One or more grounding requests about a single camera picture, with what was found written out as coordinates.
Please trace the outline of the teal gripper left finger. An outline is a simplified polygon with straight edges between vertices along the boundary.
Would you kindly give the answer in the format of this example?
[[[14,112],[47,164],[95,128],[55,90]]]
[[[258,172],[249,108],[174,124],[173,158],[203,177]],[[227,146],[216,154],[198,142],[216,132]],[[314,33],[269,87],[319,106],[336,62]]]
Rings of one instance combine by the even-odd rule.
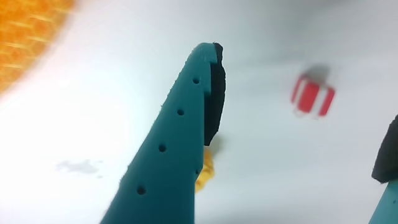
[[[193,49],[101,224],[195,222],[195,182],[224,106],[222,59],[219,43]]]

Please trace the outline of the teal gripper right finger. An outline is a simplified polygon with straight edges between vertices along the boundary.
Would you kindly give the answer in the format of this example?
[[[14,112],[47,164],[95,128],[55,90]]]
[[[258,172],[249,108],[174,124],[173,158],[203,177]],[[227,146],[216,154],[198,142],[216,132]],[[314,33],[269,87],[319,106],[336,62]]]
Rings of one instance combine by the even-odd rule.
[[[381,143],[371,177],[387,185],[369,224],[397,224],[397,116]]]

